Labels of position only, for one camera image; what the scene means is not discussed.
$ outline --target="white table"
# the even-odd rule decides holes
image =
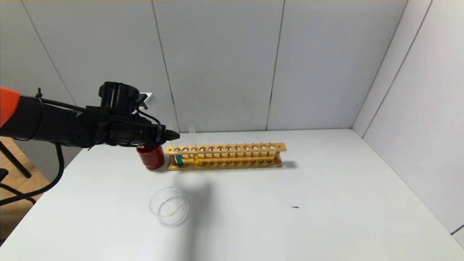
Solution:
[[[198,144],[285,142],[284,167],[153,172],[134,149],[96,146],[41,197],[0,247],[0,260],[464,260],[441,223],[352,130],[197,136]],[[168,186],[187,191],[194,206],[176,228],[148,208]]]

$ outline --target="clear glass bowl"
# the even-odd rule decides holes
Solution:
[[[188,200],[176,188],[163,188],[150,200],[150,211],[158,220],[168,226],[177,226],[188,216]]]

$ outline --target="black cable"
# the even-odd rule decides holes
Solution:
[[[31,97],[31,96],[22,96],[22,97],[25,97],[25,98],[28,98],[28,99],[37,100],[37,98]],[[88,110],[88,109],[84,109],[84,108],[81,108],[81,107],[77,107],[77,106],[74,106],[74,105],[71,105],[71,104],[66,104],[66,103],[57,102],[57,101],[48,100],[48,99],[42,99],[42,100],[43,100],[43,102],[44,102],[45,104],[50,104],[50,105],[54,105],[54,106],[58,106],[58,107],[63,107],[63,108],[66,108],[66,109],[71,109],[71,110],[75,110],[75,111],[85,112],[85,113],[87,113],[87,114],[94,115],[94,116],[98,116],[98,117],[105,118],[105,119],[116,120],[116,121],[121,121],[121,122],[136,124],[136,125],[140,125],[140,126],[145,126],[145,127],[156,127],[156,125],[154,125],[154,124],[139,123],[139,122],[135,122],[135,121],[132,121],[132,120],[130,120],[130,119],[127,119],[127,118],[125,118],[125,117],[119,117],[119,116],[116,116],[116,115],[105,115],[105,114],[100,114],[100,113],[98,113],[98,112],[95,112],[95,111],[92,111],[92,110]]]
[[[137,109],[137,111],[138,111],[140,114],[142,114],[143,116],[148,117],[148,118],[150,118],[150,119],[152,119],[152,120],[155,120],[156,123],[157,123],[158,125],[161,125],[161,122],[160,122],[157,118],[155,118],[155,117],[153,117],[153,116],[151,116],[151,115],[149,115],[149,114],[147,114],[147,113],[145,113],[145,112],[143,112],[143,111],[141,111],[141,110],[139,110],[139,109]]]
[[[3,206],[3,205],[6,205],[6,204],[9,204],[9,203],[18,201],[18,200],[26,199],[26,198],[29,198],[29,197],[44,193],[47,190],[53,188],[58,183],[58,181],[61,179],[61,176],[63,176],[64,159],[63,159],[63,151],[61,150],[61,144],[57,143],[57,142],[54,143],[54,144],[55,144],[55,147],[57,149],[58,163],[59,163],[58,175],[56,176],[56,178],[52,182],[50,182],[50,184],[46,185],[45,187],[43,187],[41,189],[38,189],[38,190],[35,190],[35,191],[32,191],[32,192],[28,192],[28,193],[24,193],[22,195],[12,196],[12,197],[0,200],[0,206]]]
[[[5,189],[5,190],[8,190],[8,191],[10,191],[11,193],[16,194],[16,195],[22,195],[22,194],[23,194],[21,191],[16,190],[16,189],[14,189],[14,188],[12,188],[12,187],[6,185],[6,184],[0,183],[0,188]],[[26,199],[26,200],[29,200],[29,201],[32,203],[32,205],[34,205],[34,204],[36,203],[35,199],[33,199],[33,198],[31,198],[31,197],[28,197],[28,198],[25,198],[25,199]]]
[[[45,105],[44,105],[44,102],[42,101],[42,92],[41,92],[40,88],[39,88],[37,94],[35,95],[35,98],[37,98],[39,100],[40,104],[42,105],[42,111],[40,112],[40,120],[39,120],[38,126],[37,126],[37,128],[35,128],[34,134],[32,136],[30,136],[29,138],[27,138],[27,139],[17,139],[17,138],[15,138],[15,140],[30,141],[30,140],[34,139],[37,136],[37,134],[40,132],[40,130],[42,129],[42,125],[44,123]]]

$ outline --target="test tube rack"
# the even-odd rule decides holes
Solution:
[[[284,143],[224,144],[166,147],[168,170],[207,170],[281,167],[280,152]],[[179,166],[176,156],[182,157]]]

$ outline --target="cable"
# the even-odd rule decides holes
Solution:
[[[42,111],[40,112],[40,120],[39,120],[39,123],[38,123],[38,126],[37,128],[35,128],[35,132],[34,134],[27,138],[27,139],[17,139],[15,138],[15,140],[19,140],[19,141],[30,141],[32,139],[35,138],[35,136],[40,132],[40,130],[42,129],[42,125],[44,123],[44,114],[45,114],[45,105],[44,105],[44,102],[42,100],[42,92],[41,92],[41,89],[39,88],[37,94],[35,95],[35,98],[37,98],[40,102],[40,104],[42,105]]]
[[[22,97],[25,97],[25,98],[28,98],[28,99],[33,99],[33,100],[37,100],[37,98],[35,97],[31,97],[31,96],[22,96]],[[135,121],[132,121],[130,119],[126,119],[124,117],[119,117],[119,116],[116,116],[116,115],[104,115],[104,114],[100,114],[98,112],[95,112],[95,111],[92,111],[92,110],[88,110],[88,109],[84,109],[84,108],[81,108],[81,107],[77,107],[77,106],[74,106],[74,105],[71,105],[71,104],[66,104],[66,103],[62,103],[62,102],[57,102],[57,101],[53,101],[53,100],[48,100],[48,99],[42,99],[43,102],[45,104],[50,104],[50,105],[54,105],[54,106],[58,106],[58,107],[63,107],[63,108],[66,108],[66,109],[71,109],[71,110],[75,110],[75,111],[80,111],[80,112],[85,112],[87,114],[90,114],[90,115],[95,115],[95,116],[99,116],[101,118],[105,118],[105,119],[110,119],[110,120],[116,120],[116,121],[121,121],[121,122],[127,122],[127,123],[132,123],[132,124],[136,124],[136,125],[140,125],[140,126],[145,126],[145,127],[156,127],[156,125],[154,124],[145,124],[145,123],[139,123],[139,122],[135,122]]]
[[[32,191],[32,192],[28,192],[28,193],[24,193],[22,195],[12,196],[12,197],[0,200],[0,206],[3,206],[3,205],[6,205],[6,204],[9,204],[9,203],[18,201],[18,200],[26,199],[26,198],[29,198],[29,197],[44,193],[47,190],[53,188],[58,183],[58,181],[63,176],[64,159],[63,159],[63,151],[61,150],[61,144],[57,143],[57,142],[54,143],[54,144],[55,144],[55,147],[57,149],[58,163],[59,163],[58,175],[56,176],[56,178],[52,182],[50,182],[50,184],[46,185],[45,187],[43,187],[41,189],[38,189],[38,190],[35,190],[35,191]]]
[[[150,118],[150,119],[152,119],[152,120],[155,120],[156,123],[157,123],[158,125],[161,125],[161,122],[160,122],[157,118],[155,118],[155,117],[153,117],[153,116],[151,116],[151,115],[149,115],[149,114],[147,114],[147,113],[145,113],[145,112],[143,112],[143,111],[141,111],[141,110],[139,110],[139,109],[137,109],[137,111],[138,111],[140,114],[142,114],[143,116],[148,117],[148,118]]]

